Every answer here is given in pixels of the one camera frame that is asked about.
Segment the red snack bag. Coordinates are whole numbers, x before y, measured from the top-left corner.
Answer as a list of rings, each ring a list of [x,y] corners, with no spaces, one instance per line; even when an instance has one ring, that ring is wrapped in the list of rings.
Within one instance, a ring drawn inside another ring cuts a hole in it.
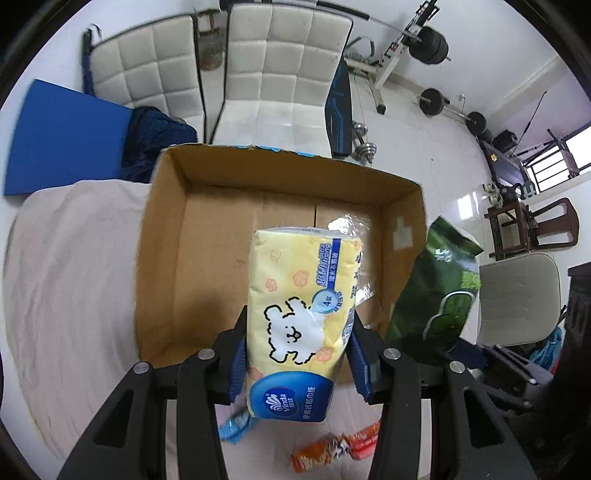
[[[362,430],[344,436],[348,445],[349,456],[353,460],[361,461],[372,456],[376,450],[381,422],[377,421]]]

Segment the chrome dumbbell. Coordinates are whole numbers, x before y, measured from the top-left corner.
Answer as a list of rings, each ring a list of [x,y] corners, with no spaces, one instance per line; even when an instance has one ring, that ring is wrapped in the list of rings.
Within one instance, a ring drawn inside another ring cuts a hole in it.
[[[378,147],[367,140],[368,127],[360,122],[353,122],[353,152],[352,157],[363,165],[372,165]]]

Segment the orange panda snack bag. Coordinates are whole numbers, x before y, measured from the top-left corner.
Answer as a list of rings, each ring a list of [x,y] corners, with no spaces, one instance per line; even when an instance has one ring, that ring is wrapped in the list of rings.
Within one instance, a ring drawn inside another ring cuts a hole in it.
[[[297,449],[290,456],[290,463],[294,472],[304,473],[332,464],[335,460],[348,454],[349,444],[346,437],[331,435]]]

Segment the left white quilted chair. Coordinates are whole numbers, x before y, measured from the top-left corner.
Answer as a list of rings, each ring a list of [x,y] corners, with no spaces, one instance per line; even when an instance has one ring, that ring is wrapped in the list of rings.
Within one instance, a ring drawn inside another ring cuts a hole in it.
[[[92,48],[89,67],[98,98],[127,108],[155,107],[206,140],[194,16],[163,18],[106,39]]]

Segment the dark wooden chair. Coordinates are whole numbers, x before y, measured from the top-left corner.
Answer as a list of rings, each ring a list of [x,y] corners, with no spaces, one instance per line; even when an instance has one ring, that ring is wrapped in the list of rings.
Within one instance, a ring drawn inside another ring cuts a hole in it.
[[[496,261],[534,251],[572,248],[579,241],[579,217],[568,198],[535,211],[522,201],[514,201],[503,207],[490,207],[484,217],[493,237],[494,248],[489,257]],[[517,227],[519,242],[506,247],[502,230],[511,226]]]

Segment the floor barbell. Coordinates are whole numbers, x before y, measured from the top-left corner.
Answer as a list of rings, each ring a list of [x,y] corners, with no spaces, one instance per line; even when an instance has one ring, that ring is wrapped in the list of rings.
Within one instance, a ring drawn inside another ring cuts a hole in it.
[[[451,102],[439,90],[435,88],[425,89],[419,96],[419,108],[424,115],[435,117],[443,112],[450,113],[462,119],[469,132],[474,136],[480,136],[487,130],[486,117],[473,111],[468,114],[451,106]]]

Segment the cardboard box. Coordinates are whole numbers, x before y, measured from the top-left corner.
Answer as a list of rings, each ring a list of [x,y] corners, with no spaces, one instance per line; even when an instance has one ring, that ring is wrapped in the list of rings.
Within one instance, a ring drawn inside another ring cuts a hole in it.
[[[421,187],[353,163],[256,147],[185,144],[159,157],[143,214],[135,286],[139,356],[157,367],[211,346],[249,294],[259,229],[367,221],[358,313],[384,332],[427,234]]]

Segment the blue snack packet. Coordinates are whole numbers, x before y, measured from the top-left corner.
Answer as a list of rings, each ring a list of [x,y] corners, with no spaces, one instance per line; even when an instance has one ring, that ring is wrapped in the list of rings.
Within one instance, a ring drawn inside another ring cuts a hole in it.
[[[252,417],[249,408],[243,407],[218,426],[219,439],[222,442],[235,445],[245,438],[254,425],[256,425],[256,418]]]

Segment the yellow tissue pack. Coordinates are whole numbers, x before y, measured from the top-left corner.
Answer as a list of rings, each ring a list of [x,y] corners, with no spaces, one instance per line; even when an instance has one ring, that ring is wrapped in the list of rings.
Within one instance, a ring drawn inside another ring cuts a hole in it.
[[[259,419],[322,422],[353,329],[359,237],[274,227],[249,256],[246,402]]]

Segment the white quilted chair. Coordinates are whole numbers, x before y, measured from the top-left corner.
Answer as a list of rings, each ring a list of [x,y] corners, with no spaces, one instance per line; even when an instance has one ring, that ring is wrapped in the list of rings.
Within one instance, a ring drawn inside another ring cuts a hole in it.
[[[331,157],[325,104],[352,29],[351,18],[318,9],[233,4],[213,144]]]
[[[163,18],[106,39],[92,48],[89,67],[98,98],[127,108],[155,107],[206,140],[194,16]]]

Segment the dark blue cloth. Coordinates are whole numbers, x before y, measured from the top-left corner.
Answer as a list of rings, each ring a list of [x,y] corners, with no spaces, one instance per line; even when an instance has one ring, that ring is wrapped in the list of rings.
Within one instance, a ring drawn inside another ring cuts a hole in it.
[[[119,178],[147,184],[162,150],[197,140],[197,130],[156,107],[135,108],[126,130]]]

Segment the green snack bag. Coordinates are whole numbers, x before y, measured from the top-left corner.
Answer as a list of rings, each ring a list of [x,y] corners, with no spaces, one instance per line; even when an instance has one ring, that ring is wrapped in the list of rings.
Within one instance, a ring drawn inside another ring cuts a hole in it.
[[[480,245],[443,217],[429,227],[399,296],[386,341],[410,355],[453,349],[481,288]]]

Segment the blue mat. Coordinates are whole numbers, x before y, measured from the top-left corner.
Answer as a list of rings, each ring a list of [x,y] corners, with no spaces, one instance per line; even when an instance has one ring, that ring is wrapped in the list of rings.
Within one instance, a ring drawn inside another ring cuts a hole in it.
[[[18,117],[4,194],[32,194],[120,175],[132,110],[36,79]]]

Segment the black blue weight bench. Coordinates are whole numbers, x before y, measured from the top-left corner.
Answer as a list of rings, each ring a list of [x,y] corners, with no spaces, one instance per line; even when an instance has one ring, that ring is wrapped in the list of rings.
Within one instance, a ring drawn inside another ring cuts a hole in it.
[[[352,153],[353,118],[349,71],[344,59],[339,62],[325,102],[325,126],[331,145],[332,157],[346,158]]]

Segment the grey padded chair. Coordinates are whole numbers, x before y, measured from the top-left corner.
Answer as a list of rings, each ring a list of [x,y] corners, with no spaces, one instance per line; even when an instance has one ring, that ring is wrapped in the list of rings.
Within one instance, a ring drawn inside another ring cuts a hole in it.
[[[480,278],[479,344],[537,343],[558,325],[561,280],[551,256],[530,253],[484,265]]]

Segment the beige table cloth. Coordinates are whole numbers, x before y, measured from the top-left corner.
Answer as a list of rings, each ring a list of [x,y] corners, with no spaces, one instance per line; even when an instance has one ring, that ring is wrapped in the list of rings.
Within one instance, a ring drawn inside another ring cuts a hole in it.
[[[9,350],[37,430],[59,459],[70,454],[115,386],[138,361],[136,250],[149,184],[81,181],[38,191],[16,215],[4,264]],[[229,479],[367,479],[373,454],[349,454],[297,474],[291,455],[325,437],[379,421],[353,384],[335,387],[322,423],[257,420],[222,442]]]

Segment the barbell on rack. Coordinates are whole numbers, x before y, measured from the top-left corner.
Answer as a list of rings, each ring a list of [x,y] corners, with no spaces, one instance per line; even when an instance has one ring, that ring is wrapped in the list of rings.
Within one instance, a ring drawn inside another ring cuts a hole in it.
[[[445,36],[427,25],[427,22],[439,12],[436,1],[424,2],[416,12],[411,25],[405,29],[379,20],[366,12],[329,1],[315,1],[315,5],[353,15],[397,31],[403,37],[403,44],[408,48],[410,55],[423,64],[439,65],[444,61],[450,61],[449,44]]]

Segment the right white quilted chair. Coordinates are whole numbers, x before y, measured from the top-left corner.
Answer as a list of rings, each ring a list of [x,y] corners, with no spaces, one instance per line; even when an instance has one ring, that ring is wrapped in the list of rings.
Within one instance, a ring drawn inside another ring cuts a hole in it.
[[[213,144],[331,157],[325,104],[352,29],[351,18],[318,9],[233,4]]]

